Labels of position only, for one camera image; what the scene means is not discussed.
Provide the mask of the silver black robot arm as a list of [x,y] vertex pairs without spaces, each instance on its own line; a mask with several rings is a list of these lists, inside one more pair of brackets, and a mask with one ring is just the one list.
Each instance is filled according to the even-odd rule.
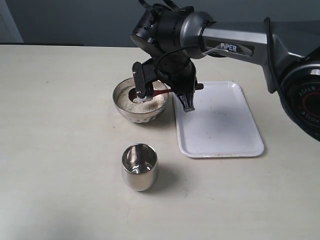
[[150,58],[135,62],[134,98],[156,95],[153,83],[170,87],[185,112],[194,110],[198,88],[194,59],[231,58],[262,67],[267,89],[277,93],[288,117],[306,134],[320,138],[320,23],[216,22],[192,6],[170,0],[148,4],[130,36]]

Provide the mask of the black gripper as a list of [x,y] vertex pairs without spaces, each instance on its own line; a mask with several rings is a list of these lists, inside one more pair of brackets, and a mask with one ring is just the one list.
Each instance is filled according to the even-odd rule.
[[184,112],[195,110],[194,93],[197,88],[196,68],[189,58],[169,55],[151,57],[141,63],[141,96],[154,94],[153,83],[160,81],[170,90],[182,105]]

